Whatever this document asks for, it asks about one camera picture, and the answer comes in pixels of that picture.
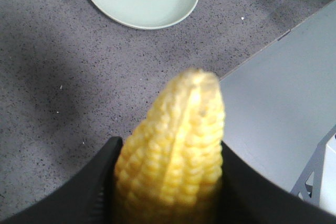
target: light gray surface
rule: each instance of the light gray surface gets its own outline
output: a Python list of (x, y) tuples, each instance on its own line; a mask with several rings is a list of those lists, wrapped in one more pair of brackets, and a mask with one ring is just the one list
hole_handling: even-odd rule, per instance
[(0, 0), (0, 219), (59, 187), (109, 136), (127, 137), (181, 70), (223, 76), (329, 1), (199, 0), (178, 25), (142, 31), (89, 0)]
[(291, 191), (336, 123), (336, 1), (221, 81), (225, 142)]

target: corn on the cob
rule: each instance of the corn on the cob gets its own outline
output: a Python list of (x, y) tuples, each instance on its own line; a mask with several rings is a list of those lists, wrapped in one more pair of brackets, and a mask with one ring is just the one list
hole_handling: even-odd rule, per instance
[(211, 223), (224, 104), (216, 76), (188, 69), (160, 93), (114, 170), (116, 223)]

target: black holder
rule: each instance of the black holder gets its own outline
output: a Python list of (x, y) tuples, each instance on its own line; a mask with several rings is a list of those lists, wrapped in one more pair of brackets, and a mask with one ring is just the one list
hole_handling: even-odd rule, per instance
[[(113, 224), (112, 175), (122, 139), (98, 154), (54, 193), (1, 224)], [(223, 190), (217, 224), (336, 224), (336, 216), (306, 203), (262, 177), (222, 143)]]

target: gray floor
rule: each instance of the gray floor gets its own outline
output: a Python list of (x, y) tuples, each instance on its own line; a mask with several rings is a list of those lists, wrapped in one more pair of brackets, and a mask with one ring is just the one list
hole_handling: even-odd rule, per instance
[(109, 136), (127, 137), (181, 70), (221, 77), (330, 1), (199, 0), (181, 23), (142, 31), (89, 0), (0, 0), (0, 220), (59, 187)]

